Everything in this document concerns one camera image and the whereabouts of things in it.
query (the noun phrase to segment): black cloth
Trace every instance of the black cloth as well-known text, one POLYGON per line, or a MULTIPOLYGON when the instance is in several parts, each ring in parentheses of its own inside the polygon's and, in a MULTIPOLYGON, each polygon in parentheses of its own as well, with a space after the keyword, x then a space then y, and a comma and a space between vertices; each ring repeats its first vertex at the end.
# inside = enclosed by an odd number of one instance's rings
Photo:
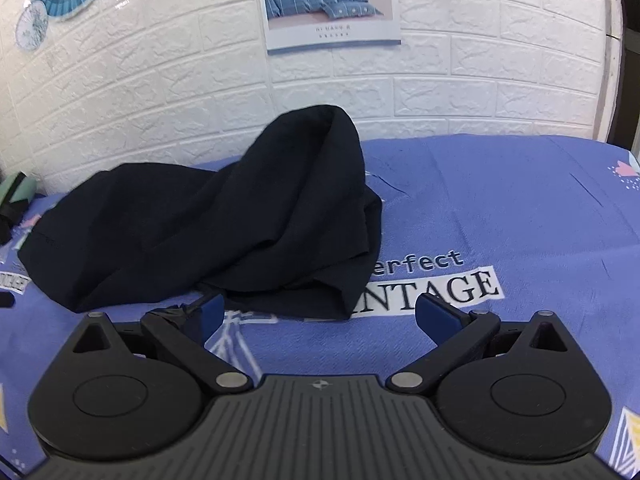
POLYGON ((281 115, 217 172, 102 171, 47 211, 18 257, 73 312, 156 302, 198 283, 226 307, 347 319, 380 250, 382 202, 338 107, 281 115))

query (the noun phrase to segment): wall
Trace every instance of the wall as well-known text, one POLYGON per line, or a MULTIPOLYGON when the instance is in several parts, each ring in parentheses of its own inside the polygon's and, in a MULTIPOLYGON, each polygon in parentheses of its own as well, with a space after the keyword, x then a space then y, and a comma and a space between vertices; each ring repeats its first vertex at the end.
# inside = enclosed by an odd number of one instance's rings
POLYGON ((0 156, 49 192, 103 168, 241 153, 328 102, 363 139, 594 135, 603 0, 400 0, 402 45, 266 56, 256 0, 97 0, 17 51, 0 0, 0 156))

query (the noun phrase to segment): wall poster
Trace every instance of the wall poster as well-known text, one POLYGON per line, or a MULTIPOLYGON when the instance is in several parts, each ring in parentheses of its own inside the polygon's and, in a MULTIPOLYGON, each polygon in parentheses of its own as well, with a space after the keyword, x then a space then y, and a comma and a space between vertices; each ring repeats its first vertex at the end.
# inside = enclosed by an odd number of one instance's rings
POLYGON ((260 0, 267 51, 400 43, 398 0, 260 0))

